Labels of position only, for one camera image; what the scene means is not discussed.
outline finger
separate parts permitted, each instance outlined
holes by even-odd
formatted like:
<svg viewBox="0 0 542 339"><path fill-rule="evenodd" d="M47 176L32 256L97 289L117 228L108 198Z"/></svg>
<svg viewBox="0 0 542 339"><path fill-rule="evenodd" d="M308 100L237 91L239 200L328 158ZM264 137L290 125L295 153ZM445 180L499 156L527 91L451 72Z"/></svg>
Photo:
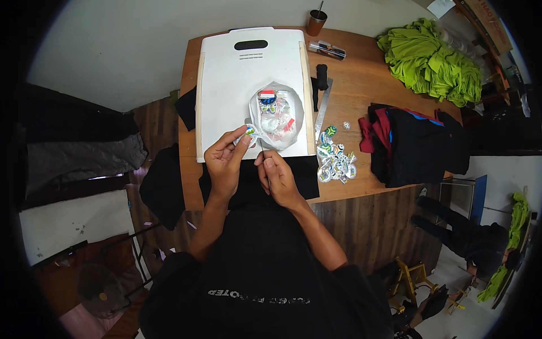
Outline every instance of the finger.
<svg viewBox="0 0 542 339"><path fill-rule="evenodd" d="M280 154L275 150L264 151L263 153L265 155L265 159L272 158L275 165L277 165L277 166L280 166L280 165L283 165L283 164L286 165L286 166L288 165L286 163L286 161L284 160L284 158L282 158L280 156Z"/></svg>
<svg viewBox="0 0 542 339"><path fill-rule="evenodd" d="M292 169L290 168L290 165L288 165L288 163L284 160L283 157L281 157L281 155L277 151L275 150L264 151L264 154L266 156L266 159L267 158L273 159L277 167L277 171L279 172L279 175L288 175L292 173Z"/></svg>
<svg viewBox="0 0 542 339"><path fill-rule="evenodd" d="M231 157L230 163L240 165L241 160L243 160L244 154L248 150L249 144L250 144L250 136L244 135L235 146L234 154Z"/></svg>
<svg viewBox="0 0 542 339"><path fill-rule="evenodd" d="M222 151L226 146L233 143L235 139L242 136L243 133L247 131L247 126L243 125L236 129L235 131L226 132L220 137L220 139L214 143L213 146L210 147L210 149L216 150L216 151Z"/></svg>
<svg viewBox="0 0 542 339"><path fill-rule="evenodd" d="M262 188L263 188L263 191L264 191L267 195L271 195L271 192L270 192L267 188L265 188L265 187L263 186L263 184L262 184Z"/></svg>
<svg viewBox="0 0 542 339"><path fill-rule="evenodd" d="M271 185L276 187L279 182L279 170L277 168L277 165L275 165L275 159L273 158L267 158L263 162L263 167L266 170L267 177L269 178L269 181L271 182Z"/></svg>
<svg viewBox="0 0 542 339"><path fill-rule="evenodd" d="M269 192L269 181L267 180L267 173L266 170L263 168L263 164L260 164L258 166L258 178L260 179L263 189L266 192Z"/></svg>
<svg viewBox="0 0 542 339"><path fill-rule="evenodd" d="M254 160L254 165L259 166L263 163L263 151L258 153L258 156L256 157L256 160Z"/></svg>

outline pile of green clothes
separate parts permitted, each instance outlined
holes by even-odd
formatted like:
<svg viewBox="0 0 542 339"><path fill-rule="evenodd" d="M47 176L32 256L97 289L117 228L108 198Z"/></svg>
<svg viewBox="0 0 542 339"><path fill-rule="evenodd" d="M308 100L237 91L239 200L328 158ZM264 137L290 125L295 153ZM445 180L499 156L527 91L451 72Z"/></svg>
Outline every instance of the pile of green clothes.
<svg viewBox="0 0 542 339"><path fill-rule="evenodd" d="M391 75L414 93L427 93L463 107L468 101L480 101L480 67L469 58L445 46L426 18L394 28L378 37Z"/></svg>
<svg viewBox="0 0 542 339"><path fill-rule="evenodd" d="M518 248L521 227L529 215L529 204L527 203L525 197L523 197L521 193L514 193L512 197L516 203L512 208L512 224L510 225L510 230L508 231L508 246L506 246L506 249ZM504 281L507 273L508 269L506 269L504 265L501 265L499 269L491 276L486 289L478 293L477 299L479 303L490 300L499 292L499 287Z"/></svg>

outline white cutting board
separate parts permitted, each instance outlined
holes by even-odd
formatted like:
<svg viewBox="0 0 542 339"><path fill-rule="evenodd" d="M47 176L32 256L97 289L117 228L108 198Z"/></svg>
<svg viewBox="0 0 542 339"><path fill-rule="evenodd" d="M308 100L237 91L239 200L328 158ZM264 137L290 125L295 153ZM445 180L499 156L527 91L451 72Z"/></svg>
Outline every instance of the white cutting board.
<svg viewBox="0 0 542 339"><path fill-rule="evenodd" d="M267 46L235 48L239 42L255 40L264 40ZM222 134L250 119L250 98L272 81L293 88L305 112L297 141L279 153L283 157L315 154L312 87L303 32L262 27L232 30L203 39L196 94L197 162L205 162L203 153ZM243 159L256 158L261 151L260 143L256 145Z"/></svg>

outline yellow metal stand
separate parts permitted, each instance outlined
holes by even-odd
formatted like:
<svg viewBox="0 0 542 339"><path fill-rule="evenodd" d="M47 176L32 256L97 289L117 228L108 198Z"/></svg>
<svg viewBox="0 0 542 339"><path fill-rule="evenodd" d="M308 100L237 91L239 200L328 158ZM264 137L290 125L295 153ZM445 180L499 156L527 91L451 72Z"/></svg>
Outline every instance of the yellow metal stand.
<svg viewBox="0 0 542 339"><path fill-rule="evenodd" d="M426 283L430 288L431 291L429 292L430 295L434 294L438 290L438 285L433 284L431 281L427 279L427 273L425 272L425 265L423 263L420 263L413 267L408 267L404 262L402 262L399 257L395 258L395 261L397 262L397 265L399 266L399 276L397 277L397 282L395 285L391 288L388 300L390 303L392 303L394 306L396 305L397 310L402 308L402 311L404 311L404 307L399 305L399 303L393 298L395 295L404 295L406 298L410 300L414 305L418 306L418 302L416 301L416 290L418 287L416 285L420 283ZM462 294L461 299L466 295L466 292L463 290L459 290L459 293ZM447 308L447 312L451 314L455 308L460 308L462 310L465 309L464 306L460 305L459 302L448 298L448 300L451 302L451 304Z"/></svg>

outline red fabric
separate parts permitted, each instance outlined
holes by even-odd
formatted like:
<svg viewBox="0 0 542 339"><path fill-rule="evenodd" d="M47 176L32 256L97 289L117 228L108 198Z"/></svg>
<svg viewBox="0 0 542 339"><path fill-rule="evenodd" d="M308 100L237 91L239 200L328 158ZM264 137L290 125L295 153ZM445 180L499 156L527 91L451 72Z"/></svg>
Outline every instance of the red fabric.
<svg viewBox="0 0 542 339"><path fill-rule="evenodd" d="M363 135L362 142L359 143L359 150L365 153L373 153L375 151L375 147L372 144L372 124L365 120L365 118L359 118L358 122L359 127L362 129Z"/></svg>
<svg viewBox="0 0 542 339"><path fill-rule="evenodd" d="M373 129L388 150L388 158L391 160L391 143L390 143L390 121L388 119L388 114L386 113L385 108L375 110L375 113L378 117L378 121L373 124Z"/></svg>
<svg viewBox="0 0 542 339"><path fill-rule="evenodd" d="M419 113L419 112L416 112L416 111L413 111L413 110L409 110L408 108L399 108L399 109L400 109L400 110L403 110L403 111L405 111L405 112L410 112L410 113L412 113L412 114L414 114L414 115L416 115L416 116L425 118L425 119L427 119L427 120L435 121L435 122L437 122L437 123L439 123L439 124L441 124L441 125L444 125L444 124L442 123L442 121L439 121L439 119L438 119L438 115L437 115L437 111L439 111L438 109L435 110L435 117L434 117L434 118L432 118L432 117L430 117L430 116L426 116L425 114L422 114L422 113Z"/></svg>
<svg viewBox="0 0 542 339"><path fill-rule="evenodd" d="M359 150L365 153L373 153L375 147L372 143L371 130L375 131L378 139L384 144L388 150L388 158L391 160L391 143L390 143L390 121L388 120L388 115L386 114L385 108L380 108L375 110L375 113L378 117L378 120L371 124L365 118L359 118L359 127L362 129L363 139L359 143Z"/></svg>

